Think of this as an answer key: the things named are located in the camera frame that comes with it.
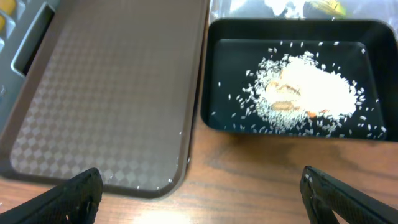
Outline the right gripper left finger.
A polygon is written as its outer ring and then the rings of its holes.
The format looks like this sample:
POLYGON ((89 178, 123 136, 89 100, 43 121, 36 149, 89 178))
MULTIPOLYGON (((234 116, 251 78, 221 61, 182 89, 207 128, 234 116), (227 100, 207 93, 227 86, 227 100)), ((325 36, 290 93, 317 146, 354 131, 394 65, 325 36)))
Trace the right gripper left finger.
POLYGON ((1 223, 94 223, 103 193, 97 168, 90 168, 1 214, 1 223))

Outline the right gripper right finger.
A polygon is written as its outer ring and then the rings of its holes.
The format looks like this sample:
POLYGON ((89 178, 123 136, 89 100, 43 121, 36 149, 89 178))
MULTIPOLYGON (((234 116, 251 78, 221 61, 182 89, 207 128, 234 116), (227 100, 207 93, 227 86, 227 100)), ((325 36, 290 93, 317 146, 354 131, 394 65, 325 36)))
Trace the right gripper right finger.
POLYGON ((300 193, 310 223, 338 223, 339 215, 348 223, 397 224, 396 209, 312 166, 303 169, 300 193))

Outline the rice food scraps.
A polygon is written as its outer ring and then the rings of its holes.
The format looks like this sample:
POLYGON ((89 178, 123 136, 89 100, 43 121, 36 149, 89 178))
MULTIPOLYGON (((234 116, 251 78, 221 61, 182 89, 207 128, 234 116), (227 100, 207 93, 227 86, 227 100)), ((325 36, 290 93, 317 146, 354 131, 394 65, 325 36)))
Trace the rice food scraps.
POLYGON ((219 40, 202 116, 230 133, 387 135, 365 49, 337 42, 219 40))

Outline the green orange snack wrapper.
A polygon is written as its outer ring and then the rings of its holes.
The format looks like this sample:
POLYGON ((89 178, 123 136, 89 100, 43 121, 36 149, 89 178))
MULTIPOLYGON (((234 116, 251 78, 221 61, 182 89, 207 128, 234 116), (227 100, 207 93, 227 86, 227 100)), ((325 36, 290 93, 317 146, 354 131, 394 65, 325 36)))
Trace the green orange snack wrapper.
POLYGON ((345 17, 346 9, 337 0, 308 0, 304 4, 304 11, 309 16, 345 17))

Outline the clear plastic wrap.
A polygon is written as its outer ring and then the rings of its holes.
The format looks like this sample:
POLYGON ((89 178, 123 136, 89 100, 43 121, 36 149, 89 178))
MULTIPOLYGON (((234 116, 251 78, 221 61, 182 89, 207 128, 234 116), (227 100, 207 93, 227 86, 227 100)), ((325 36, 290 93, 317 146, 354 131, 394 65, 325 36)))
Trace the clear plastic wrap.
POLYGON ((304 19, 303 0, 248 0, 232 7, 230 17, 304 19))

